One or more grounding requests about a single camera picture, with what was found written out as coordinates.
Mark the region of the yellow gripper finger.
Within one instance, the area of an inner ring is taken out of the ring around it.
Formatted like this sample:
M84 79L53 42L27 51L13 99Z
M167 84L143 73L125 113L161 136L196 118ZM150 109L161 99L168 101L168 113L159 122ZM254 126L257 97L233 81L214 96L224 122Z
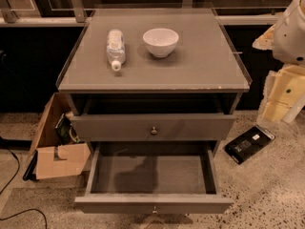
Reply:
M283 121L283 117L305 94L305 67L285 64L277 73L271 73L262 117L269 121Z
M275 32L275 25L270 26L263 34L261 34L253 42L253 47L258 50L266 51L273 49L273 37Z

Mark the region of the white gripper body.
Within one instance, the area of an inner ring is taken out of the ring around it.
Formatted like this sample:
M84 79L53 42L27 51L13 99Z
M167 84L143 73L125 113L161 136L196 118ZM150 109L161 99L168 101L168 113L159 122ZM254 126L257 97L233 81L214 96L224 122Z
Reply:
M273 57L286 64L305 64L305 0L293 0L276 21Z

